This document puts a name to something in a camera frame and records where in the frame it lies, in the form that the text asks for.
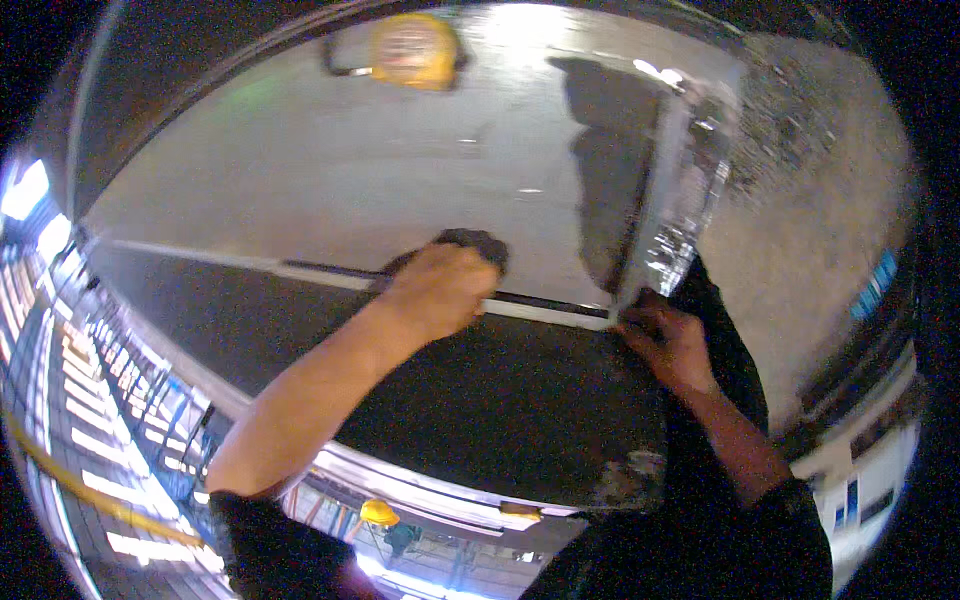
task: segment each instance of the yellow hard hat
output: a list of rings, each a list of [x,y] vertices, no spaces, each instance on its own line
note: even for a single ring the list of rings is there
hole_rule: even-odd
[[[377,498],[363,503],[363,506],[360,507],[360,518],[384,527],[390,527],[400,522],[400,517],[390,508],[390,505]]]

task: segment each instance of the metal strip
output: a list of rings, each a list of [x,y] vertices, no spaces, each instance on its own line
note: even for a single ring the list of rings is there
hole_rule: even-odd
[[[358,292],[366,291],[373,282],[373,278],[376,277],[376,274],[370,274],[370,276],[357,276],[348,275],[346,273],[331,273],[329,271],[317,268],[304,268],[302,266],[298,266],[297,264],[291,264],[288,261],[276,258],[233,256],[230,254],[220,254],[191,248],[151,244],[149,242],[112,240],[103,242],[103,244],[105,246],[123,250],[147,252],[162,256],[183,258],[185,260],[196,260],[199,262],[205,262],[207,264],[235,267],[238,269],[253,269],[256,271],[270,273],[279,277],[286,277],[299,281],[308,281],[310,283],[329,285],[348,290],[356,290]],[[542,323],[565,325],[568,327],[581,327],[583,329],[590,329],[592,331],[601,331],[610,326],[607,319],[599,316],[566,312],[563,310],[554,310],[551,308],[543,308],[541,306],[532,306],[504,300],[484,300],[484,310],[492,315],[513,317],[515,319],[525,319],[527,321],[539,321]]]
[[[683,98],[668,97],[661,105],[655,162],[637,221],[634,251],[624,266],[620,288],[610,309],[608,326],[617,322],[620,311],[633,304],[640,290],[653,280],[653,272],[647,264],[647,251],[660,231],[660,214],[674,187],[684,146],[685,126],[689,121],[687,103]]]

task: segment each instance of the floor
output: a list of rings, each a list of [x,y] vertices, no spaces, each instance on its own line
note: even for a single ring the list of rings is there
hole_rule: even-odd
[[[649,28],[639,37],[635,22],[553,8],[543,16],[529,43],[497,33],[516,24],[502,14],[468,19],[474,61],[450,94],[334,80],[319,68],[315,42],[286,51],[179,117],[85,223],[106,242],[161,254],[176,247],[373,270],[440,227],[485,228],[515,247],[504,289],[603,305],[609,297],[584,263],[585,237],[595,238],[584,235],[591,198],[574,154],[587,130],[569,112],[563,71],[543,56],[558,43],[645,56],[657,43]],[[756,359],[777,432],[850,329],[849,307],[880,253],[902,244],[915,185],[900,120],[864,60],[770,37],[747,47],[754,108],[734,161],[754,172],[734,163],[731,194],[699,249]],[[760,97],[779,79],[792,98]],[[631,122],[651,119],[656,107],[631,97]],[[802,131],[789,148],[777,133],[786,117]],[[634,165],[647,152],[636,129],[606,128],[581,153],[605,183],[593,200],[612,214],[632,199]],[[829,143],[812,143],[826,132]],[[101,269],[110,280],[110,266]],[[111,283],[132,291],[144,281]]]

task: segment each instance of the fluorescent light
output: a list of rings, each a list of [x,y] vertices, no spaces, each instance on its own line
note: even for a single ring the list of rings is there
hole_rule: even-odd
[[[144,561],[196,562],[190,549],[179,543],[139,540],[120,536],[112,531],[107,532],[107,541],[114,552],[135,556],[140,559],[141,564],[144,564]]]
[[[69,376],[71,379],[73,379],[77,383],[87,388],[91,394],[96,394],[98,392],[98,386],[96,381],[87,377],[86,375],[81,373],[76,367],[74,367],[73,365],[71,365],[66,361],[63,362],[63,372],[66,373],[66,375]]]
[[[72,397],[76,398],[83,404],[86,404],[101,415],[105,415],[107,413],[107,403],[103,402],[100,398],[94,396],[90,392],[82,389],[79,385],[74,383],[73,379],[64,379],[63,389],[66,390],[66,392]]]
[[[110,424],[110,421],[104,419],[85,406],[78,404],[72,397],[68,397],[66,399],[66,410],[73,413],[78,418],[90,423],[104,433],[113,435],[113,425]]]
[[[73,427],[70,430],[70,439],[73,440],[74,444],[80,445],[94,454],[102,456],[103,458],[112,461],[123,468],[130,466],[130,461],[127,459],[127,455],[123,450],[106,445],[99,440],[95,440],[76,427]]]
[[[54,309],[62,314],[67,321],[73,319],[73,309],[64,304],[63,300],[57,298],[57,301],[54,302]]]
[[[36,251],[44,262],[50,264],[57,252],[63,250],[69,241],[70,222],[63,215],[57,215],[36,239]]]
[[[154,431],[153,429],[144,429],[143,435],[150,440],[151,442],[156,442],[157,444],[163,444],[163,434]],[[186,444],[173,438],[167,439],[167,447],[177,452],[183,452],[186,450]]]
[[[43,161],[38,160],[24,172],[20,183],[3,195],[0,211],[17,221],[23,221],[30,216],[30,211],[34,209],[36,203],[40,202],[48,189],[50,189],[50,180],[47,179],[47,170],[43,168]]]
[[[111,495],[114,498],[119,498],[124,502],[130,502],[137,506],[148,506],[146,499],[143,497],[143,492],[140,490],[134,490],[133,488],[127,488],[121,486],[118,483],[114,483],[109,479],[104,479],[103,477],[98,477],[89,471],[82,471],[84,477],[84,484],[88,488],[93,488],[97,492],[103,492],[107,495]]]
[[[80,356],[77,356],[73,352],[73,350],[71,350],[70,348],[64,348],[63,358],[69,361],[74,367],[79,369],[81,373],[83,373],[90,379],[93,378],[93,373],[96,371],[96,368],[94,368],[94,366],[91,365],[88,361],[85,361]]]

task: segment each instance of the dark panel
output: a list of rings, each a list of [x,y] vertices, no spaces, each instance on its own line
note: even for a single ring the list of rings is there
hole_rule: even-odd
[[[252,396],[364,301],[140,252],[98,249],[91,263],[163,333]],[[338,440],[446,481],[584,503],[608,458],[662,444],[656,387],[618,344],[487,315],[392,373]]]

